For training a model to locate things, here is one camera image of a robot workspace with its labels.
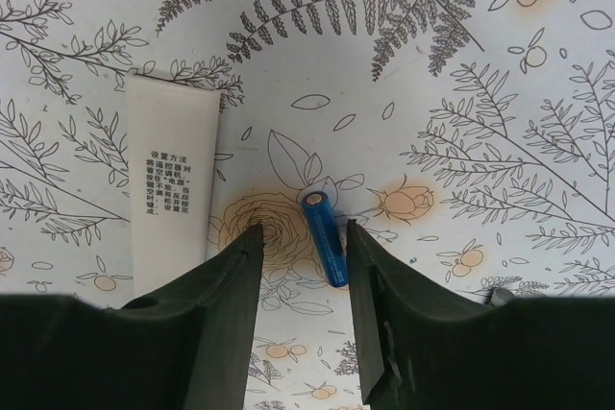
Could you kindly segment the white remote battery cover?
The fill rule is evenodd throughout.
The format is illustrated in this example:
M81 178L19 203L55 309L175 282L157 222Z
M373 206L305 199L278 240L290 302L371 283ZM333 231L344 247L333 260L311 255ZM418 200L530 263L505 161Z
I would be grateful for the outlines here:
M135 295L206 259L220 92L126 82Z

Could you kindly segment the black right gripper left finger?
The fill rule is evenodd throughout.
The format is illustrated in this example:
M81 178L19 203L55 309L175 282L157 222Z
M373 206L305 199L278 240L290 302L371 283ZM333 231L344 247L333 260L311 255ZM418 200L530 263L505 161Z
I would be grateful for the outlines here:
M119 309L67 295L1 299L5 409L239 409L263 228Z

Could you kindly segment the floral table mat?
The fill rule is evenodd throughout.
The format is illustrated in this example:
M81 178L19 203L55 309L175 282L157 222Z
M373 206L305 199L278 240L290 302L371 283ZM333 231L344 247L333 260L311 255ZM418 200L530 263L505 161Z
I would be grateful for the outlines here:
M127 32L133 62L230 84L212 206L225 242L257 205L282 233L286 275L264 286L250 409L357 409L345 290L291 259L299 227L284 212L300 178L338 192L371 233L428 277L469 296L502 282L523 296L614 293L610 168L614 0L475 0L475 35L450 58L437 23L405 38L371 74L376 14L366 0L338 29L283 16L249 61L220 58L242 15L270 0L210 0L156 33L160 0L1 0L1 106L43 153L2 138L1 289L128 298L127 170L118 154L124 63L96 65L100 32Z

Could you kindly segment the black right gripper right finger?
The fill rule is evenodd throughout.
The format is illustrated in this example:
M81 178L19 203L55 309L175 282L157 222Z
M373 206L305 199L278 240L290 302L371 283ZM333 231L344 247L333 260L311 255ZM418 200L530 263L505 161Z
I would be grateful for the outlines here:
M610 409L614 301L447 290L347 225L362 401L373 409Z

